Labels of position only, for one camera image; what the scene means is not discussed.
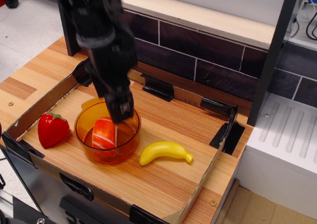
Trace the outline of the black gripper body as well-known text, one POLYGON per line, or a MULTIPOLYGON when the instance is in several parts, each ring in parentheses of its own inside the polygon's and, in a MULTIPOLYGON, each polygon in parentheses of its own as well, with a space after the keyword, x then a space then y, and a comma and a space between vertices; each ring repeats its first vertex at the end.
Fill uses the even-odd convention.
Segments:
POLYGON ((104 35, 84 39, 92 68, 89 73, 99 97, 128 94, 127 73, 137 63, 135 37, 127 24, 111 26, 104 35))

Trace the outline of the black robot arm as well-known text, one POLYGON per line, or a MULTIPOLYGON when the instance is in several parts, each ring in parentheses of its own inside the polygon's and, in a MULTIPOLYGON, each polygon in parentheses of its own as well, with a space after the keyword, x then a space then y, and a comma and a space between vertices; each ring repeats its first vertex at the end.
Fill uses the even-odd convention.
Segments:
POLYGON ((75 27, 83 62, 110 117, 120 123, 134 114, 128 72, 137 65, 135 37, 122 20, 121 0, 58 0, 75 27))

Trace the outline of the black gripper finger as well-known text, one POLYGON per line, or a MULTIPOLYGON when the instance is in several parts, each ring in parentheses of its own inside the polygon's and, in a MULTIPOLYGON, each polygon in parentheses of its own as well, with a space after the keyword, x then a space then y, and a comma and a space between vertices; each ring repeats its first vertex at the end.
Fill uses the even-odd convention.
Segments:
POLYGON ((119 86, 105 95, 106 106, 114 123, 133 117, 134 100, 129 87, 119 86))

